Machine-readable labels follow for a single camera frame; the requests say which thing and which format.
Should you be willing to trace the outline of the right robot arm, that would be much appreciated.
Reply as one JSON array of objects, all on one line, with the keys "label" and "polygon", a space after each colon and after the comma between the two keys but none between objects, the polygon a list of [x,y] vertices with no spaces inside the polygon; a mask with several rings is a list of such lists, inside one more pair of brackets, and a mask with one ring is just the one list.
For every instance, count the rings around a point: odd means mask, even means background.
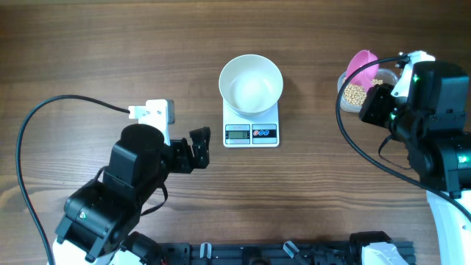
[{"label": "right robot arm", "polygon": [[366,94],[359,117],[404,143],[410,167],[429,187],[442,264],[470,263],[470,134],[464,131],[469,77],[456,64],[415,63],[406,97],[390,84]]}]

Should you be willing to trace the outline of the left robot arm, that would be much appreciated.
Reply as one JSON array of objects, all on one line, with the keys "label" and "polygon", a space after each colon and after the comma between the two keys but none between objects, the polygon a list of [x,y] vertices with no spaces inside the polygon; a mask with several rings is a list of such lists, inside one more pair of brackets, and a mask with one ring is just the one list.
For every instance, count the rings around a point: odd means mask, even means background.
[{"label": "left robot arm", "polygon": [[157,210],[143,206],[157,189],[166,189],[169,174],[190,174],[210,163],[210,128],[189,135],[192,144],[185,138],[166,144],[155,127],[125,127],[108,165],[66,200],[55,230],[57,242],[77,246],[88,262],[114,251],[142,216]]}]

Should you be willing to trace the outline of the white bowl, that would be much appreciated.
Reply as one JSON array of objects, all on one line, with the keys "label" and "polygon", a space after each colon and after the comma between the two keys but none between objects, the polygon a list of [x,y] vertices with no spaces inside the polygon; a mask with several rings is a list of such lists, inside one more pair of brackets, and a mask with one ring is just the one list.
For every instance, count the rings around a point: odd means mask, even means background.
[{"label": "white bowl", "polygon": [[280,69],[258,54],[233,58],[219,75],[219,92],[224,102],[242,116],[256,116],[276,105],[283,86]]}]

